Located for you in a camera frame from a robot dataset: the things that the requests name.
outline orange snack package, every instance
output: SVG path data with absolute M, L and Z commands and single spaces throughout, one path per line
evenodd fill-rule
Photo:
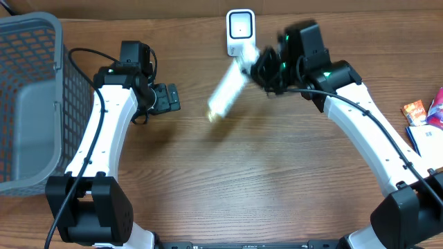
M 407 104 L 401 110 L 411 126 L 426 125 L 426 110 L 421 100 Z

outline white cylindrical object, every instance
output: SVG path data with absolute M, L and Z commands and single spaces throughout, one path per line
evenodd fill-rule
M 245 44 L 239 57 L 233 60 L 228 71 L 208 100 L 209 121 L 225 118 L 234 102 L 250 81 L 248 74 L 251 66 L 259 57 L 258 49 L 252 44 Z

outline snack package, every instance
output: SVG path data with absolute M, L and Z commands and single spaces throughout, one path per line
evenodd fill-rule
M 443 129 L 443 87 L 438 91 L 434 101 L 432 101 L 426 121 L 430 125 Z
M 403 114 L 411 126 L 420 126 L 426 124 L 426 110 L 421 100 L 407 104 L 402 109 Z

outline gray basket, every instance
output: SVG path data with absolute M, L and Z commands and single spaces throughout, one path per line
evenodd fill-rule
M 0 195 L 43 194 L 80 146 L 91 92 L 62 38 L 45 12 L 0 19 Z

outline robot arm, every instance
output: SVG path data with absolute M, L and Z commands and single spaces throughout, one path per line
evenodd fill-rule
M 82 176 L 80 169 L 101 116 L 97 93 L 80 147 L 64 176 L 51 176 L 46 198 L 56 217 L 75 179 L 80 183 L 57 223 L 65 242 L 111 248 L 152 248 L 154 235 L 134 223 L 132 205 L 117 183 L 118 161 L 129 122 L 139 116 L 158 115 L 180 109 L 175 85 L 154 84 L 151 49 L 139 41 L 124 41 L 120 61 L 102 67 L 94 76 L 105 103 L 103 126 Z M 86 194 L 93 201 L 81 201 Z
M 343 237 L 341 248 L 410 248 L 443 231 L 443 174 L 426 165 L 375 106 L 358 73 L 345 61 L 332 63 L 318 24 L 306 21 L 279 35 L 279 51 L 266 48 L 251 67 L 251 78 L 265 91 L 297 91 L 312 100 L 350 138 L 377 178 L 385 200 L 371 225 Z M 345 98 L 360 109 L 333 96 Z M 369 119 L 376 118 L 386 133 Z
M 97 172 L 104 172 L 106 176 L 113 176 L 117 181 L 118 161 L 120 160 L 123 141 L 129 122 L 137 111 L 138 103 L 133 89 L 111 85 L 103 86 L 100 92 L 105 100 L 107 112 L 103 121 L 104 125 L 91 156 L 90 166 L 86 168 L 83 176 L 94 177 Z M 65 171 L 65 173 L 71 172 L 73 177 L 78 175 L 83 165 L 84 155 L 91 146 L 100 119 L 100 109 L 100 101 L 97 93 L 94 93 L 94 106 L 83 140 Z
M 388 130 L 400 149 L 412 162 L 415 169 L 423 178 L 429 176 L 428 169 L 422 158 L 418 156 L 395 131 L 370 97 L 366 86 L 352 83 L 336 90 L 339 96 L 345 97 L 369 110 Z M 411 171 L 404 169 L 404 161 L 390 144 L 380 128 L 367 116 L 351 107 L 349 104 L 331 97 L 326 97 L 324 111 L 327 117 L 334 121 L 352 141 L 360 152 L 372 173 L 377 178 L 381 193 L 386 197 L 398 190 L 397 184 L 405 182 L 411 185 L 417 178 Z

